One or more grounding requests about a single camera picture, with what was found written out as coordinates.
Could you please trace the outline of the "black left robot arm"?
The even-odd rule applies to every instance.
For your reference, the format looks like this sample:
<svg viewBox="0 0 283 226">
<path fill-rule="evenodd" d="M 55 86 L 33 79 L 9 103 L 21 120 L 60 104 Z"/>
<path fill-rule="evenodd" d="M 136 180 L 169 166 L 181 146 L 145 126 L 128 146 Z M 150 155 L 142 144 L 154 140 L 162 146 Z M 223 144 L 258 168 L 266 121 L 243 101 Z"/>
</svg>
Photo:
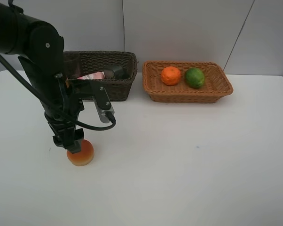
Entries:
<svg viewBox="0 0 283 226">
<path fill-rule="evenodd" d="M 39 99 L 54 144 L 78 153 L 84 132 L 76 120 L 84 107 L 64 75 L 63 50 L 64 39 L 51 24 L 25 15 L 11 0 L 0 3 L 0 63 Z"/>
</svg>

